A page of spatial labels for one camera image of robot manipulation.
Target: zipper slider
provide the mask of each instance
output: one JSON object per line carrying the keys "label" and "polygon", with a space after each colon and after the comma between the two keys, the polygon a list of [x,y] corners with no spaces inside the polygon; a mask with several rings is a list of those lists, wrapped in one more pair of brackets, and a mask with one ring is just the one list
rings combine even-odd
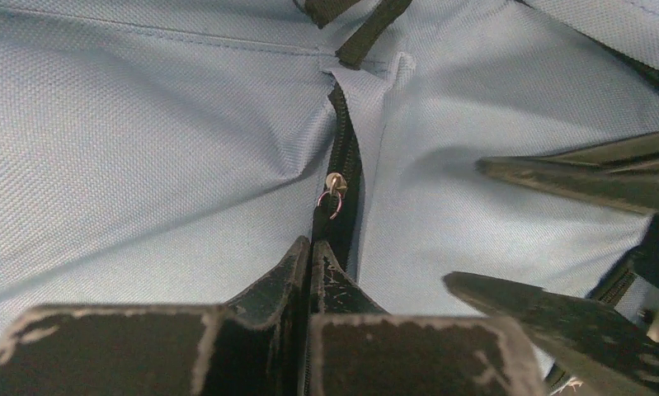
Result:
{"label": "zipper slider", "polygon": [[341,211],[341,205],[343,204],[342,200],[349,186],[346,183],[346,179],[339,172],[329,173],[327,178],[324,180],[324,186],[326,190],[317,199],[317,207],[322,204],[322,200],[325,196],[336,197],[338,200],[337,208],[334,209],[334,213],[329,216],[330,220],[334,220]]}

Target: metal zipper slider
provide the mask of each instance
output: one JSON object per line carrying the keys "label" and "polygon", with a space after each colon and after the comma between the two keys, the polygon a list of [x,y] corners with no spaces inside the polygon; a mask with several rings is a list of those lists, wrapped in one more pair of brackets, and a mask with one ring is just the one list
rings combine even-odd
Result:
{"label": "metal zipper slider", "polygon": [[343,177],[343,175],[338,172],[329,173],[327,178],[324,180],[324,186],[326,190],[317,199],[317,207],[322,204],[322,200],[325,196],[336,197],[338,199],[337,208],[334,210],[334,213],[329,216],[330,220],[334,220],[341,211],[341,205],[343,204],[342,200],[349,186],[346,183],[346,179]]}

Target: metal ring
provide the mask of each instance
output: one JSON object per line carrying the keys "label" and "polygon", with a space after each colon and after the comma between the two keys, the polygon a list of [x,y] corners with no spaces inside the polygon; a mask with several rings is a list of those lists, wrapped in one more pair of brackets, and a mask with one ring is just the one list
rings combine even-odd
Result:
{"label": "metal ring", "polygon": [[332,213],[332,215],[329,216],[330,220],[334,220],[339,215],[339,211],[341,211],[341,205],[343,205],[341,194],[339,194],[338,191],[324,191],[319,196],[319,199],[317,199],[317,207],[319,207],[322,204],[322,200],[324,199],[325,196],[335,196],[336,198],[339,199],[339,205],[337,205],[337,208],[334,210],[334,213]]}

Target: zipper pull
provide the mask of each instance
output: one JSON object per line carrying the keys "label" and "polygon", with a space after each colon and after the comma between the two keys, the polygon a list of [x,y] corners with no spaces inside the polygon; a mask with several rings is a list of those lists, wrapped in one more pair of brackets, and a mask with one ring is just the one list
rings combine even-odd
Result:
{"label": "zipper pull", "polygon": [[343,204],[342,200],[346,190],[349,186],[346,183],[346,179],[338,172],[332,172],[327,175],[327,178],[324,180],[324,186],[326,190],[319,196],[317,199],[317,207],[322,204],[322,200],[325,196],[335,197],[338,200],[337,208],[334,209],[334,213],[329,216],[330,220],[334,220],[341,211],[341,205]]}

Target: zipper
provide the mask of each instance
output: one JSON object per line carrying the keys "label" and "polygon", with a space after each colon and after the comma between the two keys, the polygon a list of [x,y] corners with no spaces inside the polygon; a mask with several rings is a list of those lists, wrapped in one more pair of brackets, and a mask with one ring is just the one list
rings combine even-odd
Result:
{"label": "zipper", "polygon": [[[587,298],[613,306],[617,305],[637,277],[630,271],[629,265],[636,251],[636,247],[627,251]],[[572,375],[570,373],[567,373],[558,365],[553,365],[548,376],[545,377],[545,383],[548,384],[548,390],[552,393],[571,379]]]}

